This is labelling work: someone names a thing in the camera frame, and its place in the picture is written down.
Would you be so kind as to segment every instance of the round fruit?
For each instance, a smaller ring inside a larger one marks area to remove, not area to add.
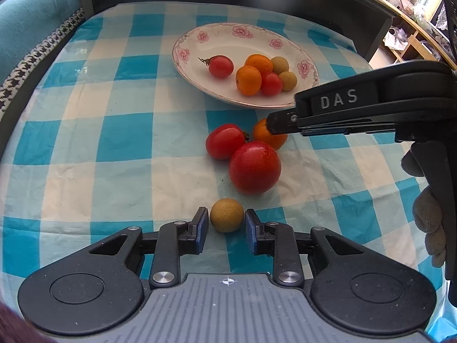
[[[266,96],[277,95],[282,90],[282,81],[277,74],[273,72],[267,73],[262,77],[260,90]]]
[[[234,186],[245,195],[258,195],[272,188],[281,174],[281,161],[268,144],[255,140],[238,148],[228,165]]]
[[[273,135],[266,127],[266,118],[260,120],[252,129],[253,140],[265,142],[276,151],[280,149],[287,140],[287,134]]]
[[[283,57],[274,57],[271,62],[273,63],[273,72],[278,75],[289,70],[289,62]]]
[[[249,135],[235,124],[221,125],[206,138],[206,151],[214,159],[228,160],[247,139]]]
[[[248,56],[244,65],[257,68],[262,76],[273,71],[273,63],[271,63],[271,60],[261,54],[252,54]]]
[[[243,66],[236,71],[236,87],[241,94],[252,96],[260,90],[262,75],[252,66]]]
[[[233,72],[233,62],[224,55],[216,55],[209,59],[199,59],[208,66],[209,72],[218,79],[224,79]]]
[[[213,205],[209,219],[216,231],[233,232],[243,223],[244,210],[237,201],[223,198]]]
[[[290,91],[296,87],[296,75],[293,72],[283,72],[279,75],[282,82],[282,90]]]

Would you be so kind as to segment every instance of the pink flower pattern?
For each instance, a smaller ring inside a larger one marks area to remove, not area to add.
[[[303,79],[305,79],[307,77],[309,71],[312,69],[312,64],[307,60],[302,60],[296,66],[298,68],[299,74],[302,75]]]
[[[281,47],[283,46],[284,44],[282,43],[281,39],[272,39],[270,41],[270,46],[275,48],[276,50],[279,50],[281,49]]]
[[[209,40],[208,33],[206,33],[205,31],[200,31],[197,35],[197,38],[201,44]]]
[[[252,39],[254,35],[249,32],[248,27],[245,25],[234,25],[233,36],[238,36],[242,39]]]
[[[183,49],[181,47],[177,47],[176,50],[178,52],[178,57],[184,62],[184,64],[187,64],[187,61],[189,60],[189,55],[190,55],[189,49]]]

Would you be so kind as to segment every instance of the large red tomato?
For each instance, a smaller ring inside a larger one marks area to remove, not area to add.
[[[240,147],[228,167],[235,187],[246,195],[258,195],[272,188],[281,174],[281,161],[277,152],[261,141]]]
[[[217,160],[228,160],[246,143],[246,137],[235,124],[225,124],[214,129],[206,138],[206,151]]]

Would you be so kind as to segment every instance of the gloved hand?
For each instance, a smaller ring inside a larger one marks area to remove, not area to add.
[[[412,176],[424,176],[411,151],[408,151],[401,160],[401,167]],[[438,201],[431,194],[430,186],[427,186],[414,200],[413,217],[417,228],[426,233],[425,245],[427,253],[432,256],[432,266],[442,267],[446,258],[443,214]]]

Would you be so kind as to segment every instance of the blue gripper pad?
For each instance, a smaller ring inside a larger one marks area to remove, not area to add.
[[[205,245],[206,235],[208,234],[208,225],[209,225],[208,211],[205,210],[197,224],[196,242],[197,242],[197,248],[198,248],[199,254],[202,253],[203,246]]]
[[[244,229],[249,250],[252,254],[257,255],[257,238],[255,236],[255,225],[248,212],[244,215]]]

